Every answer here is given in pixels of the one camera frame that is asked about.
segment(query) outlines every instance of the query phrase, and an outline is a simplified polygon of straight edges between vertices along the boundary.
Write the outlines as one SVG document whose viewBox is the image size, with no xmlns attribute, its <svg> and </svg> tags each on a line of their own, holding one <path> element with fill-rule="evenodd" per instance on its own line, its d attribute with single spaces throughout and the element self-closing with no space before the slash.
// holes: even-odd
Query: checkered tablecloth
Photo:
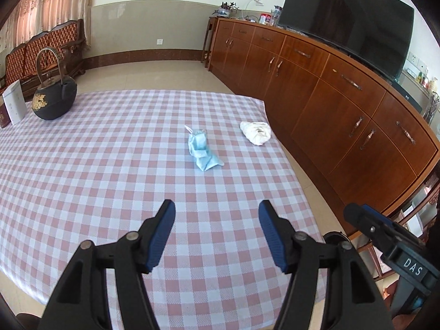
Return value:
<svg viewBox="0 0 440 330">
<path fill-rule="evenodd" d="M 257 329 L 276 319 L 289 277 L 258 220 L 269 199 L 297 230 L 322 240 L 273 135 L 251 144 L 240 122 L 267 121 L 262 101 L 195 91 L 79 95 L 63 117 L 30 110 L 0 130 L 0 269 L 42 303 L 85 239 L 116 241 L 166 198 L 177 215 L 159 265 L 144 276 L 162 329 Z M 225 162 L 200 171 L 183 127 L 205 129 Z M 120 314 L 109 275 L 114 326 Z M 320 275 L 317 299 L 324 296 Z"/>
</svg>

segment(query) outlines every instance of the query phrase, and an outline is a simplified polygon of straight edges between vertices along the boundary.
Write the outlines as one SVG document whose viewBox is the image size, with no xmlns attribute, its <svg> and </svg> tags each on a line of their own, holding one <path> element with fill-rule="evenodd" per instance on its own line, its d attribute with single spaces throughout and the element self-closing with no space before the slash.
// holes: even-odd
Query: wooden sideboard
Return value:
<svg viewBox="0 0 440 330">
<path fill-rule="evenodd" d="M 345 205 L 390 215 L 440 159 L 429 125 L 387 81 L 309 37 L 221 19 L 209 68 L 234 93 L 265 102 L 275 135 L 348 235 Z"/>
</svg>

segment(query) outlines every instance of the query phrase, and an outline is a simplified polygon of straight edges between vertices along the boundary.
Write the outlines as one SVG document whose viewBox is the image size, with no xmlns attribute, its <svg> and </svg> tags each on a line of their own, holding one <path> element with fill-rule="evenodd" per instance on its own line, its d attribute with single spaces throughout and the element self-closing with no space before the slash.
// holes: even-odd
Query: television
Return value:
<svg viewBox="0 0 440 330">
<path fill-rule="evenodd" d="M 285 0 L 279 26 L 337 47 L 389 80 L 399 77 L 414 9 L 401 0 Z"/>
</svg>

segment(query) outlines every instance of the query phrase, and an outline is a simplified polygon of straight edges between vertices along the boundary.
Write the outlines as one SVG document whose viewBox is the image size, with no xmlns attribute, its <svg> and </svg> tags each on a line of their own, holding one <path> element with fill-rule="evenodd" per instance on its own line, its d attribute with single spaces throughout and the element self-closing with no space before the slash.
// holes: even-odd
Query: tiled floor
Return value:
<svg viewBox="0 0 440 330">
<path fill-rule="evenodd" d="M 232 93 L 212 73 L 204 69 L 201 63 L 195 61 L 138 62 L 96 68 L 78 77 L 77 83 L 79 93 L 124 89 L 204 90 Z M 324 235 L 331 230 L 342 230 L 338 220 L 309 177 L 287 150 L 285 153 L 309 201 L 321 233 Z M 381 288 L 389 282 L 390 278 L 378 286 Z M 14 313 L 28 312 L 41 316 L 44 306 L 18 289 L 1 272 L 0 292 Z M 315 306 L 310 329 L 320 328 L 323 305 L 322 301 Z"/>
</svg>

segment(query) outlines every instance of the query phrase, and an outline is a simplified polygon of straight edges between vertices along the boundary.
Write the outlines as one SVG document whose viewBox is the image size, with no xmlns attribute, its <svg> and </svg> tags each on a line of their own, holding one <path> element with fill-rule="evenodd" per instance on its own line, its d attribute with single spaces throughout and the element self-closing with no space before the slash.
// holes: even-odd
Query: wall baseboard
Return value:
<svg viewBox="0 0 440 330">
<path fill-rule="evenodd" d="M 117 53 L 103 54 L 101 56 L 84 59 L 84 69 L 119 65 L 121 63 L 145 61 L 199 61 L 202 51 L 199 49 L 141 49 Z"/>
</svg>

